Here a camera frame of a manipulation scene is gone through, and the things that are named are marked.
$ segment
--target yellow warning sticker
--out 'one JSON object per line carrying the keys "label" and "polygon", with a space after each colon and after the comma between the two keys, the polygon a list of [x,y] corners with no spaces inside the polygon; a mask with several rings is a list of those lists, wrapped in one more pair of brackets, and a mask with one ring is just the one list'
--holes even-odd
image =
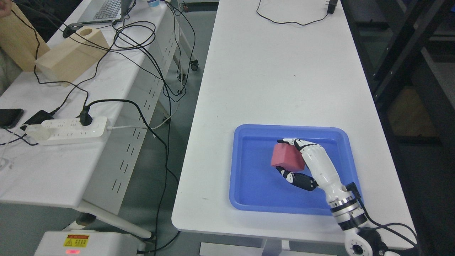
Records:
{"label": "yellow warning sticker", "polygon": [[68,235],[63,246],[67,247],[87,247],[89,236],[87,235]]}

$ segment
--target blue tray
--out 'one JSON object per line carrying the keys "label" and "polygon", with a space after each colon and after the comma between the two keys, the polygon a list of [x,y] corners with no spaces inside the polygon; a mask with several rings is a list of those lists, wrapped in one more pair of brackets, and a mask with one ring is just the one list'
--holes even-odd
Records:
{"label": "blue tray", "polygon": [[[244,124],[235,130],[229,200],[240,210],[331,215],[322,189],[306,191],[289,184],[272,166],[278,139],[302,138],[320,144],[341,183],[360,190],[347,134],[339,128]],[[311,175],[307,167],[302,172]]]}

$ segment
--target white robotic forearm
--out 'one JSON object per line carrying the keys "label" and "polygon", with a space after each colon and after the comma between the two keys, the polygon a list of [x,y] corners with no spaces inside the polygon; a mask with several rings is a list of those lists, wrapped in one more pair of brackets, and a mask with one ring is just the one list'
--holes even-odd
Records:
{"label": "white robotic forearm", "polygon": [[[292,173],[279,166],[277,170],[297,187],[312,191],[319,186],[324,190],[330,211],[346,235],[345,248],[349,255],[398,255],[388,251],[376,230],[361,229],[370,226],[365,211],[352,197],[350,190],[341,184],[337,170],[321,145],[298,138],[284,138],[278,142],[293,145],[300,151],[313,177]],[[354,183],[350,186],[356,190]]]}

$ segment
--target white desk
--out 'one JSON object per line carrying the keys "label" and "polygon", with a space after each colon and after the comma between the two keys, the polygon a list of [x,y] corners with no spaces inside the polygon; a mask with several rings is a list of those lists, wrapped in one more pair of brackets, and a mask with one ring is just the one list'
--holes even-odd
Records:
{"label": "white desk", "polygon": [[[344,243],[331,216],[237,210],[229,202],[241,124],[338,127],[350,139],[372,218],[413,226],[340,3],[306,27],[272,24],[258,1],[220,1],[172,214],[182,231]],[[322,18],[325,1],[263,0],[278,21]],[[405,229],[396,228],[411,237]],[[389,247],[410,246],[380,230]]]}
{"label": "white desk", "polygon": [[[89,2],[90,0],[84,0],[66,23],[76,22]],[[160,8],[152,10],[146,2],[137,1],[130,15],[127,24],[148,20],[156,25],[156,39],[147,48],[166,77],[177,47],[172,12],[164,3],[161,3]],[[108,27],[102,31],[110,45],[114,30]],[[142,42],[150,35],[149,31],[141,28],[127,29],[124,33],[137,42]],[[48,45],[52,48],[62,40],[61,32],[58,31]],[[144,60],[145,55],[139,50],[123,51],[123,54],[143,68],[158,74],[151,62]],[[75,83],[91,77],[94,71],[95,66],[82,74]],[[106,98],[131,99],[141,107],[146,119],[150,121],[162,86],[159,79],[140,70],[123,56],[109,53],[102,60],[97,76],[83,83],[81,88],[90,92],[88,102]],[[55,109],[71,89],[71,86],[39,85],[32,72],[23,72],[2,95],[0,108],[23,108],[25,114],[20,120],[23,123],[41,109],[48,112]],[[85,94],[76,89],[54,118],[78,116],[84,98]],[[94,117],[106,116],[111,125],[115,126],[142,125],[139,113],[130,104],[100,103],[91,108],[90,114]],[[73,208],[94,214],[98,219],[137,236],[149,238],[149,231],[116,216],[145,134],[145,130],[130,128],[114,130],[107,142],[34,147],[25,143],[11,144],[5,153],[9,163],[0,170],[0,202]],[[0,132],[2,142],[8,138],[9,133]]]}

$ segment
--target laptop keyboard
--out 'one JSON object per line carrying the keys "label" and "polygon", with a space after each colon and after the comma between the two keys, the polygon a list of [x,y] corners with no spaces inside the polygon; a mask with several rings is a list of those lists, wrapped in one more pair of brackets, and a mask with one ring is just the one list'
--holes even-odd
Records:
{"label": "laptop keyboard", "polygon": [[120,6],[120,0],[106,0],[93,19],[114,18],[117,16]]}

